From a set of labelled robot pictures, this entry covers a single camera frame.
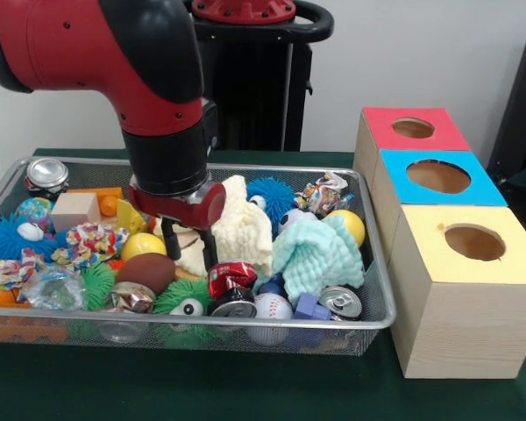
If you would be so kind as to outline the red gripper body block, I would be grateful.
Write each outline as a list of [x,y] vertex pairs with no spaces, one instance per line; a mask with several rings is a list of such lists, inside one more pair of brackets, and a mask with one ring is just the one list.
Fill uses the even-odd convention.
[[182,226],[208,231],[221,217],[226,191],[222,183],[206,182],[198,190],[181,196],[154,195],[129,185],[131,204],[157,218],[167,218]]

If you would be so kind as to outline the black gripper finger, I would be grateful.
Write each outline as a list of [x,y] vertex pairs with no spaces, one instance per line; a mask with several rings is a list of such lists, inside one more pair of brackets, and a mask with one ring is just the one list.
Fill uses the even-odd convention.
[[200,239],[204,244],[203,261],[207,272],[209,272],[217,263],[217,245],[211,230],[200,231]]
[[169,218],[161,219],[161,230],[163,234],[164,243],[167,249],[167,256],[171,260],[179,260],[181,258],[181,248],[179,240],[173,229],[173,221]]

